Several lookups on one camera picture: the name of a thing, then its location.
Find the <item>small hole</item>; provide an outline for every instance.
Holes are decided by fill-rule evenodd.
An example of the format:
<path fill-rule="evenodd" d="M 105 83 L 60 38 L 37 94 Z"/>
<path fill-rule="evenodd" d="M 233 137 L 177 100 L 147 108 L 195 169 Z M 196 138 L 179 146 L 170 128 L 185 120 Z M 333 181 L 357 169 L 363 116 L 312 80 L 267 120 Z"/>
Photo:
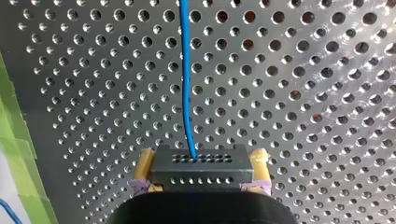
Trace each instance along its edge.
<path fill-rule="evenodd" d="M 260 6 L 261 7 L 269 7 L 270 6 L 270 0 L 261 0 L 260 1 Z"/>
<path fill-rule="evenodd" d="M 163 13 L 163 19 L 164 19 L 166 22 L 174 21 L 174 20 L 175 20 L 175 13 L 174 13 L 173 11 L 171 11 L 171 10 L 166 10 L 166 11 Z"/>
<path fill-rule="evenodd" d="M 215 70 L 218 75 L 223 75 L 226 73 L 227 67 L 224 64 L 220 63 L 220 64 L 216 65 Z"/>
<path fill-rule="evenodd" d="M 239 28 L 238 27 L 233 27 L 233 28 L 231 28 L 231 30 L 230 30 L 230 35 L 231 36 L 237 36 L 237 35 L 239 35 Z"/>
<path fill-rule="evenodd" d="M 142 38 L 142 45 L 145 48 L 150 48 L 152 46 L 152 39 L 148 36 Z"/>
<path fill-rule="evenodd" d="M 290 93 L 290 99 L 291 99 L 292 101 L 299 100 L 300 98 L 301 98 L 301 94 L 300 94 L 299 91 L 292 91 L 292 92 Z"/>
<path fill-rule="evenodd" d="M 277 75 L 277 72 L 278 72 L 278 69 L 277 69 L 277 67 L 275 67 L 275 66 L 269 66 L 269 67 L 267 68 L 267 75 L 268 75 L 269 77 L 274 77 L 274 76 L 276 76 L 276 75 Z"/>
<path fill-rule="evenodd" d="M 285 20 L 285 14 L 283 14 L 281 11 L 278 11 L 274 13 L 272 20 L 275 24 L 280 24 Z"/>
<path fill-rule="evenodd" d="M 312 12 L 305 12 L 301 17 L 301 21 L 305 25 L 312 23 L 314 20 L 315 20 L 315 15 Z"/>
<path fill-rule="evenodd" d="M 216 21 L 218 23 L 224 23 L 228 20 L 228 14 L 226 11 L 219 11 L 216 15 Z"/>
<path fill-rule="evenodd" d="M 114 11 L 113 17 L 116 21 L 123 21 L 125 20 L 125 13 L 122 10 L 117 9 Z"/>
<path fill-rule="evenodd" d="M 309 50 L 309 43 L 306 40 L 300 41 L 297 44 L 297 50 L 300 52 L 306 52 L 307 50 Z"/>
<path fill-rule="evenodd" d="M 227 40 L 225 39 L 218 39 L 218 41 L 216 42 L 216 48 L 218 50 L 224 50 L 227 48 Z"/>
<path fill-rule="evenodd" d="M 190 21 L 191 22 L 198 22 L 201 20 L 201 13 L 197 10 L 194 10 L 190 13 Z"/>
<path fill-rule="evenodd" d="M 67 11 L 67 18 L 69 18 L 70 21 L 76 21 L 78 20 L 78 13 L 74 9 L 69 9 Z"/>
<path fill-rule="evenodd" d="M 93 21 L 99 21 L 102 18 L 102 14 L 97 9 L 91 11 L 91 19 Z"/>
<path fill-rule="evenodd" d="M 201 39 L 199 38 L 194 38 L 191 40 L 191 47 L 193 49 L 199 49 L 202 46 Z"/>
<path fill-rule="evenodd" d="M 168 47 L 169 49 L 175 48 L 176 45 L 177 45 L 177 41 L 173 37 L 168 37 L 166 39 L 166 47 Z"/>
<path fill-rule="evenodd" d="M 216 95 L 217 96 L 225 96 L 226 92 L 227 91 L 223 87 L 216 88 Z"/>
<path fill-rule="evenodd" d="M 294 28 L 288 28 L 288 30 L 286 31 L 286 36 L 287 37 L 292 37 L 297 35 L 297 31 Z"/>
<path fill-rule="evenodd" d="M 275 92 L 273 90 L 267 90 L 264 92 L 264 97 L 266 99 L 272 99 L 275 97 Z"/>
<path fill-rule="evenodd" d="M 280 48 L 281 48 L 280 41 L 278 41 L 278 40 L 273 40 L 273 41 L 271 41 L 269 47 L 270 47 L 270 50 L 272 50 L 272 51 L 278 51 L 278 50 L 280 50 Z"/>
<path fill-rule="evenodd" d="M 257 31 L 257 35 L 259 37 L 265 37 L 268 34 L 268 30 L 264 27 L 260 27 L 259 30 Z"/>
<path fill-rule="evenodd" d="M 203 5 L 204 7 L 210 7 L 213 4 L 213 0 L 204 0 Z"/>
<path fill-rule="evenodd" d="M 256 14 L 253 11 L 247 11 L 244 15 L 245 23 L 252 23 L 256 20 Z"/>
<path fill-rule="evenodd" d="M 241 67 L 241 74 L 242 76 L 249 76 L 252 72 L 252 69 L 249 65 L 243 65 Z"/>
<path fill-rule="evenodd" d="M 320 38 L 322 38 L 323 36 L 325 36 L 326 35 L 326 30 L 325 29 L 323 29 L 323 28 L 318 28 L 316 31 L 315 31 L 315 38 L 316 39 L 320 39 Z"/>
<path fill-rule="evenodd" d="M 119 44 L 122 47 L 126 47 L 129 45 L 129 39 L 125 35 L 119 37 Z"/>
<path fill-rule="evenodd" d="M 254 47 L 254 43 L 251 39 L 246 39 L 244 40 L 244 42 L 242 43 L 242 49 L 243 50 L 251 50 Z"/>
<path fill-rule="evenodd" d="M 360 42 L 355 46 L 355 52 L 357 54 L 363 54 L 369 50 L 369 45 L 366 42 Z"/>
<path fill-rule="evenodd" d="M 305 75 L 305 69 L 301 66 L 294 68 L 293 75 L 295 77 L 303 77 Z"/>
<path fill-rule="evenodd" d="M 373 25 L 376 22 L 376 15 L 373 12 L 366 13 L 361 20 L 364 25 Z"/>
<path fill-rule="evenodd" d="M 332 15 L 332 23 L 335 25 L 340 25 L 346 20 L 346 15 L 342 12 L 336 12 Z"/>
<path fill-rule="evenodd" d="M 340 47 L 339 47 L 338 43 L 335 41 L 331 41 L 331 42 L 327 43 L 327 45 L 326 45 L 326 50 L 331 53 L 336 52 L 339 48 Z"/>
<path fill-rule="evenodd" d="M 139 18 L 139 20 L 141 21 L 148 21 L 149 20 L 149 13 L 146 10 L 140 10 L 137 18 Z"/>
<path fill-rule="evenodd" d="M 388 55 L 396 54 L 396 44 L 395 43 L 388 44 L 385 47 L 385 53 L 388 54 Z"/>

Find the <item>hole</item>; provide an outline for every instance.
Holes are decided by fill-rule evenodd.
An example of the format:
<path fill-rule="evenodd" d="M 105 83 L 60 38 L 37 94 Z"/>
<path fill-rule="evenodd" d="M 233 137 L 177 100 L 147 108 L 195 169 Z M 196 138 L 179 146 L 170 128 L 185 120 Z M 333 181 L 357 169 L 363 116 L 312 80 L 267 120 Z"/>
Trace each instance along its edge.
<path fill-rule="evenodd" d="M 388 8 L 393 8 L 396 6 L 396 0 L 388 0 L 386 6 Z"/>
<path fill-rule="evenodd" d="M 363 54 L 369 50 L 369 45 L 366 42 L 360 42 L 355 46 L 355 52 L 357 54 Z"/>
<path fill-rule="evenodd" d="M 178 70 L 178 64 L 177 63 L 169 63 L 168 70 L 169 70 L 169 72 L 176 72 Z"/>
<path fill-rule="evenodd" d="M 237 36 L 237 35 L 239 35 L 239 28 L 238 27 L 233 27 L 233 28 L 231 28 L 231 30 L 230 30 L 230 35 L 231 36 Z"/>
<path fill-rule="evenodd" d="M 315 20 L 315 15 L 312 12 L 305 12 L 301 17 L 301 21 L 304 25 L 310 24 Z"/>
<path fill-rule="evenodd" d="M 247 88 L 244 88 L 244 89 L 242 89 L 242 90 L 239 91 L 239 95 L 240 95 L 242 98 L 247 98 L 247 97 L 250 96 L 250 90 L 247 89 Z"/>
<path fill-rule="evenodd" d="M 376 22 L 376 15 L 373 12 L 366 13 L 361 19 L 364 25 L 373 25 Z"/>
<path fill-rule="evenodd" d="M 330 42 L 327 43 L 327 45 L 326 45 L 326 50 L 329 51 L 329 52 L 331 52 L 331 53 L 336 52 L 339 48 L 340 48 L 340 47 L 339 47 L 338 43 L 335 42 L 335 41 L 330 41 Z"/>
<path fill-rule="evenodd" d="M 271 41 L 269 47 L 270 47 L 270 50 L 271 50 L 271 51 L 278 51 L 278 50 L 280 50 L 280 48 L 281 48 L 280 41 L 278 41 L 278 40 L 273 40 L 273 41 Z"/>
<path fill-rule="evenodd" d="M 328 67 L 323 68 L 323 69 L 320 71 L 320 76 L 323 77 L 323 78 L 332 77 L 332 74 L 333 74 L 332 69 L 331 69 L 331 68 L 328 68 Z"/>
<path fill-rule="evenodd" d="M 140 10 L 137 18 L 141 21 L 148 21 L 149 20 L 149 13 L 146 10 Z"/>
<path fill-rule="evenodd" d="M 286 31 L 286 36 L 287 37 L 292 37 L 297 35 L 297 31 L 294 28 L 288 28 L 288 30 Z"/>
<path fill-rule="evenodd" d="M 149 36 L 142 38 L 142 45 L 145 48 L 150 48 L 152 46 L 152 39 Z"/>
<path fill-rule="evenodd" d="M 295 121 L 295 120 L 297 120 L 297 115 L 295 113 L 293 113 L 293 112 L 289 112 L 286 115 L 286 120 L 287 121 Z"/>
<path fill-rule="evenodd" d="M 260 1 L 260 6 L 261 7 L 269 7 L 270 6 L 270 0 L 261 0 Z"/>
<path fill-rule="evenodd" d="M 273 23 L 280 24 L 285 20 L 285 14 L 283 14 L 283 12 L 281 12 L 281 11 L 277 11 L 272 16 L 272 20 L 273 20 Z"/>
<path fill-rule="evenodd" d="M 379 103 L 381 103 L 382 98 L 379 95 L 372 95 L 370 97 L 370 104 L 371 105 L 378 105 Z"/>
<path fill-rule="evenodd" d="M 163 20 L 166 22 L 171 22 L 175 20 L 175 13 L 172 10 L 166 10 L 163 13 Z"/>
<path fill-rule="evenodd" d="M 295 77 L 303 77 L 305 75 L 305 69 L 301 66 L 298 66 L 293 69 L 293 75 Z"/>
<path fill-rule="evenodd" d="M 129 45 L 129 39 L 125 35 L 119 37 L 119 44 L 122 47 L 126 47 Z"/>
<path fill-rule="evenodd" d="M 241 119 L 245 119 L 248 117 L 248 111 L 246 109 L 241 109 L 238 111 L 238 117 Z"/>
<path fill-rule="evenodd" d="M 306 52 L 307 50 L 309 50 L 309 43 L 306 40 L 302 40 L 297 44 L 297 50 L 300 53 Z"/>
<path fill-rule="evenodd" d="M 191 40 L 191 48 L 199 49 L 202 46 L 202 42 L 199 38 L 194 38 Z"/>
<path fill-rule="evenodd" d="M 269 76 L 269 77 L 274 77 L 274 76 L 276 76 L 277 75 L 277 67 L 275 67 L 275 66 L 269 66 L 268 68 L 267 68 L 267 75 Z"/>
<path fill-rule="evenodd" d="M 73 38 L 75 44 L 82 45 L 84 44 L 84 38 L 81 35 L 75 35 Z"/>
<path fill-rule="evenodd" d="M 254 20 L 256 20 L 256 14 L 253 11 L 245 12 L 245 15 L 244 15 L 245 23 L 249 24 L 249 23 L 254 22 Z"/>
<path fill-rule="evenodd" d="M 396 54 L 396 44 L 395 43 L 388 44 L 385 47 L 385 53 L 388 54 L 388 55 Z"/>
<path fill-rule="evenodd" d="M 254 47 L 254 43 L 251 39 L 246 39 L 244 40 L 244 42 L 242 43 L 242 49 L 243 50 L 251 50 Z"/>
<path fill-rule="evenodd" d="M 190 13 L 190 21 L 191 22 L 198 22 L 201 20 L 201 13 L 197 10 L 194 10 Z"/>
<path fill-rule="evenodd" d="M 78 13 L 74 9 L 69 9 L 67 11 L 67 18 L 69 18 L 70 21 L 76 21 L 78 20 Z"/>
<path fill-rule="evenodd" d="M 318 29 L 315 31 L 314 36 L 315 36 L 316 39 L 320 39 L 320 38 L 322 38 L 323 36 L 325 36 L 326 33 L 327 33 L 327 32 L 326 32 L 325 29 L 323 29 L 323 28 L 318 28 Z"/>
<path fill-rule="evenodd" d="M 301 0 L 290 0 L 289 5 L 291 8 L 297 8 L 301 4 Z"/>
<path fill-rule="evenodd" d="M 264 97 L 265 97 L 265 99 L 272 99 L 272 98 L 274 98 L 275 97 L 275 92 L 273 91 L 273 90 L 266 90 L 265 92 L 264 92 Z"/>
<path fill-rule="evenodd" d="M 216 21 L 218 23 L 224 23 L 228 20 L 228 14 L 226 11 L 219 11 L 216 15 Z"/>
<path fill-rule="evenodd" d="M 334 25 L 340 25 L 344 23 L 345 20 L 346 20 L 346 15 L 342 12 L 336 12 L 332 15 L 332 23 Z"/>
<path fill-rule="evenodd" d="M 91 11 L 91 19 L 93 21 L 99 21 L 102 18 L 102 14 L 97 9 Z"/>
<path fill-rule="evenodd" d="M 316 64 L 320 63 L 320 57 L 319 56 L 312 56 L 311 59 L 309 60 L 309 62 L 312 65 L 316 65 Z"/>
<path fill-rule="evenodd" d="M 173 37 L 168 37 L 165 44 L 169 49 L 174 49 L 177 45 L 177 41 Z"/>
<path fill-rule="evenodd" d="M 216 95 L 219 96 L 219 97 L 225 96 L 226 92 L 227 92 L 227 91 L 225 90 L 224 87 L 218 87 L 218 88 L 216 88 Z"/>
<path fill-rule="evenodd" d="M 290 94 L 289 94 L 289 98 L 292 101 L 300 100 L 301 93 L 299 91 L 291 91 Z"/>
<path fill-rule="evenodd" d="M 202 94 L 203 91 L 204 90 L 202 89 L 201 86 L 194 86 L 192 88 L 192 93 L 194 93 L 195 95 L 200 95 L 200 94 Z"/>
<path fill-rule="evenodd" d="M 132 69 L 133 66 L 134 66 L 134 65 L 133 65 L 132 62 L 129 61 L 129 60 L 124 60 L 124 61 L 122 62 L 122 67 L 123 67 L 125 70 L 130 70 L 130 69 Z"/>
<path fill-rule="evenodd" d="M 352 6 L 354 8 L 362 7 L 363 4 L 364 4 L 364 0 L 353 0 L 353 2 L 352 2 Z"/>
<path fill-rule="evenodd" d="M 257 31 L 257 35 L 259 37 L 265 37 L 268 34 L 268 30 L 264 27 L 260 27 L 259 30 Z"/>
<path fill-rule="evenodd" d="M 382 70 L 376 75 L 378 81 L 386 81 L 390 78 L 390 72 L 387 70 Z"/>
<path fill-rule="evenodd" d="M 218 39 L 218 41 L 216 42 L 216 48 L 218 50 L 224 50 L 227 48 L 227 40 L 225 39 Z"/>
<path fill-rule="evenodd" d="M 125 13 L 122 10 L 117 9 L 114 11 L 113 17 L 116 21 L 123 21 L 125 20 Z"/>
<path fill-rule="evenodd" d="M 210 7 L 213 4 L 213 0 L 204 0 L 202 4 L 204 7 Z"/>
<path fill-rule="evenodd" d="M 191 71 L 195 74 L 200 73 L 202 71 L 202 66 L 200 63 L 194 63 L 191 67 Z"/>
<path fill-rule="evenodd" d="M 356 80 L 361 77 L 361 71 L 358 69 L 352 69 L 349 71 L 347 76 L 350 80 Z"/>
<path fill-rule="evenodd" d="M 216 65 L 216 73 L 218 75 L 223 75 L 225 74 L 226 71 L 227 71 L 227 67 L 224 64 L 220 63 Z"/>

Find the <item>cable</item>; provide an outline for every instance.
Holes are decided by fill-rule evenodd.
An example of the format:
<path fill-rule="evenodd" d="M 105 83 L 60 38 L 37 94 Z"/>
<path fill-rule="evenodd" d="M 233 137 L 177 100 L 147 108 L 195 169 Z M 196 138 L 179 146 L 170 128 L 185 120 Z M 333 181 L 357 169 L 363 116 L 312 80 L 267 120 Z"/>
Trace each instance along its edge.
<path fill-rule="evenodd" d="M 5 201 L 3 201 L 2 199 L 0 199 L 0 205 L 2 205 L 4 207 L 4 209 L 6 210 L 6 212 L 8 213 L 9 217 L 12 218 L 12 220 L 16 223 L 16 224 L 22 224 L 21 220 L 18 218 L 17 214 L 15 214 L 14 211 L 12 211 L 12 208 L 8 205 L 8 203 L 6 203 Z"/>
<path fill-rule="evenodd" d="M 189 27 L 189 1 L 179 0 L 179 13 L 181 25 L 181 45 L 183 51 L 183 123 L 187 136 L 190 156 L 197 157 L 190 123 L 190 27 Z"/>

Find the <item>metal surface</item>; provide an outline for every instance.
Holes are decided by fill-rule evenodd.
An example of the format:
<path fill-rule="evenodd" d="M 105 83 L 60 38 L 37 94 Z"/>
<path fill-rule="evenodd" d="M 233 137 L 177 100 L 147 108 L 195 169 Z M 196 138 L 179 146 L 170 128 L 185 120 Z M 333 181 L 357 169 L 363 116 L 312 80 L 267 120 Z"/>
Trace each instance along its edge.
<path fill-rule="evenodd" d="M 394 5 L 191 1 L 196 146 L 265 147 L 274 196 L 301 223 L 394 222 Z M 106 221 L 141 148 L 186 147 L 176 1 L 9 0 L 0 13 L 60 223 Z"/>
<path fill-rule="evenodd" d="M 159 146 L 151 167 L 152 183 L 166 191 L 240 190 L 253 180 L 253 168 L 243 145 L 205 149 L 192 159 L 188 151 Z"/>

